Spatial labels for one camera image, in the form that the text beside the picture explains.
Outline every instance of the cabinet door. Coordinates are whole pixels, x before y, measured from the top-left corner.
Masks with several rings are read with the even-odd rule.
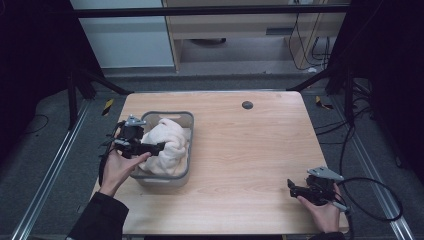
[[[162,7],[160,0],[71,0],[75,9]],[[174,67],[164,17],[80,19],[103,69]]]

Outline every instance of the wooden table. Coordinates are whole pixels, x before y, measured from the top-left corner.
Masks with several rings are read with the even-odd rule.
[[[244,109],[244,101],[253,108]],[[116,194],[130,209],[125,234],[318,231],[287,187],[288,178],[304,186],[307,169],[326,165],[299,93],[131,94],[120,120],[148,111],[194,115],[190,178],[178,189],[147,188],[129,178]],[[340,226],[347,231],[344,215]]]

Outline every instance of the sleeve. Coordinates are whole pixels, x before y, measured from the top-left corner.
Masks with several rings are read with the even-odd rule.
[[[332,232],[332,233],[320,233],[313,236],[309,240],[345,240],[343,233]]]
[[[120,201],[96,192],[66,239],[122,240],[128,211]]]

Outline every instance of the wire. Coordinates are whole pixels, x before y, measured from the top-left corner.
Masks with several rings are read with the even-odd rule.
[[[336,124],[339,124],[339,123],[343,123],[343,122],[346,122],[346,121],[342,120],[342,121],[330,123],[330,124],[327,124],[327,125],[324,125],[324,126],[314,127],[314,129],[326,128],[326,127],[333,126],[333,125],[336,125]]]
[[[354,84],[355,88],[357,88],[357,90],[360,91],[363,95],[370,96],[370,94],[371,94],[370,89],[365,88],[361,84],[355,82],[355,80],[353,80],[353,84]]]
[[[312,46],[312,50],[311,50],[311,55],[312,58],[318,61],[321,61],[321,69],[324,70],[327,68],[328,62],[330,60],[330,56],[331,54],[330,52],[330,37],[326,37],[326,44],[325,44],[325,50],[324,53],[315,53],[315,48],[317,46],[319,37],[315,38],[314,44]]]
[[[355,113],[355,115],[353,116],[353,118],[356,118],[357,116],[359,116],[360,114],[362,114],[363,112],[365,112],[365,111],[367,111],[367,110],[369,110],[369,109],[370,109],[370,107],[365,107],[365,108],[363,108],[363,109],[362,109],[362,110],[360,110],[359,112]],[[324,131],[324,132],[317,133],[316,135],[317,135],[317,136],[319,136],[319,135],[324,135],[324,134],[327,134],[327,133],[333,132],[333,131],[335,131],[335,130],[337,130],[337,129],[341,128],[341,127],[343,127],[343,126],[344,126],[344,125],[346,125],[347,123],[348,123],[348,121],[342,121],[342,122],[341,122],[341,124],[337,125],[336,127],[331,128],[331,129],[329,129],[329,130],[327,130],[327,131]]]
[[[339,174],[341,176],[343,176],[343,167],[342,166],[343,166],[343,157],[344,157],[344,153],[345,153],[345,150],[346,150],[346,145],[347,145],[347,142],[349,141],[350,133],[354,129],[355,129],[355,125],[352,125],[352,126],[349,127],[349,130],[348,130],[348,132],[346,134],[346,137],[345,137],[345,140],[343,142],[342,151],[340,153],[340,159],[339,159]],[[398,215],[395,216],[395,217],[393,217],[393,218],[385,218],[385,217],[379,217],[379,216],[377,216],[375,214],[372,214],[371,212],[367,211],[358,202],[355,201],[355,199],[352,197],[352,195],[347,190],[347,187],[346,187],[345,184],[348,183],[348,182],[352,182],[352,181],[371,181],[371,182],[376,183],[376,184],[382,186],[383,188],[387,189],[390,192],[390,194],[393,196],[393,198],[395,199],[395,201],[396,201],[396,203],[398,205],[398,208],[399,208]],[[343,189],[344,189],[346,195],[348,196],[348,198],[352,201],[352,203],[355,206],[357,206],[365,214],[367,214],[368,216],[370,216],[370,217],[372,217],[372,218],[374,218],[376,220],[380,220],[380,221],[383,221],[383,222],[391,222],[391,221],[398,220],[403,215],[403,205],[402,205],[402,202],[399,200],[398,196],[395,194],[395,192],[391,188],[389,188],[387,185],[385,185],[385,184],[383,184],[383,183],[381,183],[381,182],[379,182],[377,180],[374,180],[374,179],[371,179],[371,178],[365,178],[365,177],[353,177],[353,178],[349,178],[349,179],[340,181],[339,183],[337,183],[337,185],[342,185],[343,186]]]
[[[372,214],[371,212],[369,212],[368,210],[366,210],[365,208],[363,208],[358,202],[355,201],[355,199],[352,197],[352,195],[350,195],[349,191],[347,191],[347,188],[345,186],[346,183],[348,182],[353,182],[353,181],[370,181],[373,182],[377,185],[382,186],[383,188],[385,188],[386,190],[388,190],[390,192],[390,194],[393,196],[393,198],[396,201],[396,204],[399,208],[399,213],[393,217],[393,218],[386,218],[386,217],[379,217],[375,214]],[[366,178],[366,177],[353,177],[353,178],[348,178],[346,180],[343,180],[341,182],[338,182],[337,185],[342,185],[346,195],[349,197],[349,199],[352,201],[353,204],[355,204],[355,206],[357,206],[359,209],[361,209],[365,214],[367,214],[368,216],[376,219],[376,220],[380,220],[382,222],[392,222],[392,221],[396,221],[398,219],[400,219],[403,215],[403,204],[402,202],[399,200],[399,197],[396,195],[396,193],[387,185],[383,184],[382,182],[379,182],[375,179],[372,178]]]
[[[335,194],[340,198],[340,200],[338,200],[337,198],[336,198],[336,200],[337,200],[337,202],[338,203],[341,203],[341,204],[343,204],[343,205],[345,205],[345,206],[347,206],[347,203],[346,203],[346,201],[344,200],[344,198],[342,197],[342,195],[341,194],[338,194],[338,193],[336,193],[335,192]]]
[[[113,140],[115,139],[115,134],[116,131],[118,130],[118,128],[122,127],[125,124],[125,121],[121,121],[119,123],[117,123],[115,125],[115,127],[112,130],[112,133],[108,136],[110,136],[110,139],[107,140],[106,142],[102,143],[100,146],[107,146],[105,153],[100,155],[100,164],[99,164],[99,185],[102,186],[102,182],[103,182],[103,172],[104,172],[104,168],[106,166],[106,161],[107,158],[109,157],[109,154],[113,151],[116,150],[115,147],[112,147],[112,143]]]
[[[356,102],[358,102],[358,101],[360,101],[360,100],[363,100],[363,101],[365,101],[365,102],[367,102],[368,104],[370,103],[370,99],[369,98],[367,98],[367,97],[358,97],[358,98],[356,98],[355,100],[353,100],[353,104],[355,104]]]
[[[369,95],[368,95],[368,94],[366,94],[366,93],[364,93],[363,91],[360,91],[360,90],[356,90],[356,89],[354,89],[354,90],[353,90],[353,94],[355,94],[356,96],[357,96],[357,95],[361,95],[361,96],[364,96],[364,97],[366,97],[366,98],[369,98]]]
[[[36,133],[36,132],[40,131],[41,129],[45,128],[47,126],[47,124],[49,123],[49,117],[47,117],[44,114],[36,114],[35,117],[44,117],[46,119],[46,122],[44,123],[43,126],[39,127],[38,129],[32,130],[32,131],[28,131],[28,132],[24,132],[24,134]]]
[[[345,212],[345,216],[347,219],[347,224],[349,225],[349,239],[353,240],[355,238],[355,230],[353,229],[352,213],[350,212],[350,210]]]
[[[299,32],[299,27],[298,27],[298,20],[299,20],[299,13],[296,13],[296,20],[294,22],[292,33],[290,34],[290,37],[289,37],[289,52],[290,52],[290,55],[291,55],[291,57],[293,59],[294,65],[295,65],[295,67],[296,67],[297,70],[307,70],[310,67],[320,66],[320,64],[314,64],[314,63],[309,62],[308,58],[306,57],[305,47],[303,46],[303,42],[302,42],[302,39],[300,37],[300,32]],[[294,59],[293,52],[291,51],[291,39],[292,39],[292,36],[294,34],[295,29],[297,30],[297,35],[299,37],[300,46],[302,47],[303,57],[305,58],[306,62],[310,65],[307,68],[300,68],[299,66],[297,66],[296,61]]]
[[[350,139],[353,138],[353,135],[355,134],[356,128],[353,129],[352,134],[350,134],[350,137],[348,138],[347,141],[349,141]],[[334,143],[326,143],[326,142],[320,142],[319,144],[327,144],[327,145],[340,145],[340,144],[344,144],[345,141],[343,142],[334,142]]]

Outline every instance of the white cloth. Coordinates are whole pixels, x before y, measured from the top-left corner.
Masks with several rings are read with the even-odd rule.
[[[158,156],[149,157],[139,167],[155,175],[178,175],[177,169],[181,169],[180,165],[187,164],[181,161],[186,157],[187,140],[187,132],[178,123],[167,118],[159,120],[158,125],[146,133],[141,142],[148,144],[165,142],[165,147]]]

